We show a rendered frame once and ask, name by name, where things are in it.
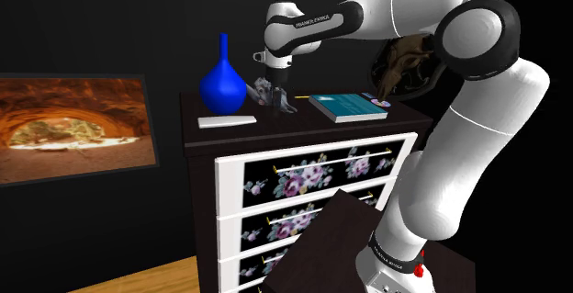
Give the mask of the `grey animal figure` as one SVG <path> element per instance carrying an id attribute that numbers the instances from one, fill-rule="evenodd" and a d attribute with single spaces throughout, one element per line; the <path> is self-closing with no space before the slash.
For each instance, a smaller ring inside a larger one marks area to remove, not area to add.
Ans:
<path id="1" fill-rule="evenodd" d="M 263 77 L 255 80 L 254 86 L 246 85 L 248 96 L 260 106 L 279 107 L 282 112 L 296 113 L 298 110 L 287 100 L 287 92 L 281 87 L 274 87 Z"/>

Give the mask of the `dark floral chest of drawers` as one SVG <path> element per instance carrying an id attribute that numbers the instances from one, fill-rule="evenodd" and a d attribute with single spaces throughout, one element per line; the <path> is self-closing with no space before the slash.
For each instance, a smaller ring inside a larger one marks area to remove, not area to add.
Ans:
<path id="1" fill-rule="evenodd" d="M 263 280 L 336 191 L 382 209 L 406 156 L 431 126 L 395 103 L 380 120 L 335 123 L 308 100 L 283 113 L 246 100 L 246 123 L 203 129 L 181 97 L 201 293 L 262 293 Z"/>

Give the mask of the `blue long-necked vase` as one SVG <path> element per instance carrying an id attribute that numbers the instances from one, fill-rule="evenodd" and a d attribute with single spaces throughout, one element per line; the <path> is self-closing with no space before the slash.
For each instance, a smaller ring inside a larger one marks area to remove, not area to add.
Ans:
<path id="1" fill-rule="evenodd" d="M 202 102 L 214 114 L 231 115 L 242 107 L 246 93 L 246 83 L 229 62 L 228 35 L 220 33 L 218 61 L 200 81 Z"/>

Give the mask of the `white flat remote control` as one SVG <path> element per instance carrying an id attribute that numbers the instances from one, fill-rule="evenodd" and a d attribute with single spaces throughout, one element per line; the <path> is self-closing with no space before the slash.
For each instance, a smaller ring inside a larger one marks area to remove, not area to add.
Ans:
<path id="1" fill-rule="evenodd" d="M 256 122 L 257 119 L 254 116 L 217 116 L 197 119 L 197 125 L 200 129 L 234 127 Z"/>

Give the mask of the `teal book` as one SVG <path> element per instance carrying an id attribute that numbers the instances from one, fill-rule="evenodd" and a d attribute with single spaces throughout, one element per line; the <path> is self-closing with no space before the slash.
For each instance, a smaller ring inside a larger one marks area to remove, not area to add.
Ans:
<path id="1" fill-rule="evenodd" d="M 358 94 L 311 95 L 309 102 L 335 123 L 384 119 L 386 110 Z"/>

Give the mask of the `brown figure in dark shell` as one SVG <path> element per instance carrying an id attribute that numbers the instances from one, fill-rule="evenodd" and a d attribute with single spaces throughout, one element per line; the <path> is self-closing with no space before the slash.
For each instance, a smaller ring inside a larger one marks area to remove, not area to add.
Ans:
<path id="1" fill-rule="evenodd" d="M 374 59 L 369 81 L 377 100 L 406 101 L 432 91 L 446 69 L 434 52 L 433 35 L 391 39 Z"/>

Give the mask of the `orange cave wall picture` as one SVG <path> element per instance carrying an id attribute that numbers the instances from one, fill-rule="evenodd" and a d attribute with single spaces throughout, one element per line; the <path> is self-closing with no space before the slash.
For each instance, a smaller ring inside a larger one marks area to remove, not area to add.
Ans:
<path id="1" fill-rule="evenodd" d="M 0 186 L 157 163 L 143 76 L 0 73 Z"/>

